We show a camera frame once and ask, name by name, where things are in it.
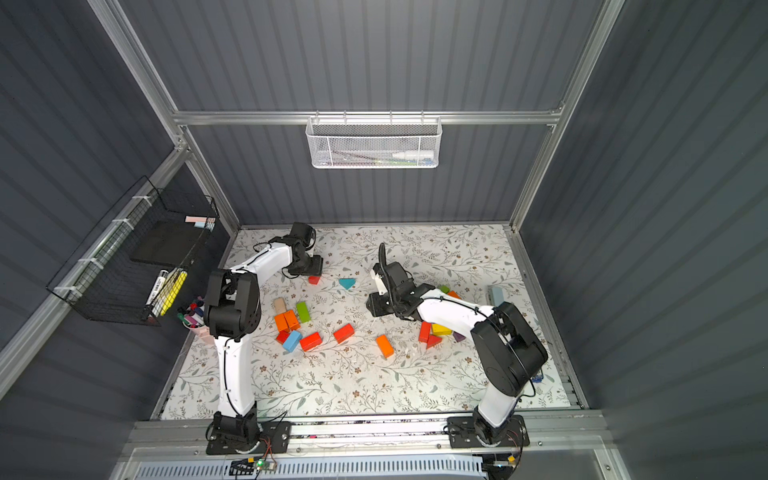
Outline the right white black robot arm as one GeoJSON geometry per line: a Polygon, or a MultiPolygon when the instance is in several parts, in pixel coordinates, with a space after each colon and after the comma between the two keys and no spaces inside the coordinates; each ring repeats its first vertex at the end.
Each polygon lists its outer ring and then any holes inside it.
{"type": "Polygon", "coordinates": [[[439,325],[471,342],[488,380],[473,412],[476,435],[484,445],[499,444],[526,386],[548,360],[542,341],[519,309],[509,302],[469,303],[432,285],[418,285],[398,262],[380,260],[371,275],[377,291],[369,295],[366,308],[373,316],[439,325]]]}

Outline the orange rectangular block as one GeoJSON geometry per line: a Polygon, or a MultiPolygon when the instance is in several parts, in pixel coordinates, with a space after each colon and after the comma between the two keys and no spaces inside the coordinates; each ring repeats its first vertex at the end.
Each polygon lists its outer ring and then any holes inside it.
{"type": "Polygon", "coordinates": [[[386,335],[378,336],[376,344],[384,358],[390,358],[394,355],[394,348],[386,335]]]}

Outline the teal triangle block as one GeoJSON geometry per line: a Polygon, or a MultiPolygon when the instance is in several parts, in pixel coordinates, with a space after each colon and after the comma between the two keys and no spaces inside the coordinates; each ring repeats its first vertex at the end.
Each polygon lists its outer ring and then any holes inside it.
{"type": "Polygon", "coordinates": [[[345,289],[345,290],[351,290],[353,286],[356,284],[356,280],[354,278],[340,278],[339,284],[345,289]]]}

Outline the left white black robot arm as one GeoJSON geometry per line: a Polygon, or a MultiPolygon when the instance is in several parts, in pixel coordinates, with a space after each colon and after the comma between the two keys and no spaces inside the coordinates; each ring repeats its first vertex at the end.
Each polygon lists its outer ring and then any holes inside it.
{"type": "Polygon", "coordinates": [[[209,442],[238,452],[250,452],[260,443],[249,341],[261,320],[261,287],[278,273],[290,277],[321,274],[323,259],[311,253],[315,242],[315,229],[295,222],[288,234],[263,242],[250,258],[210,274],[204,323],[218,356],[220,393],[209,442]]]}

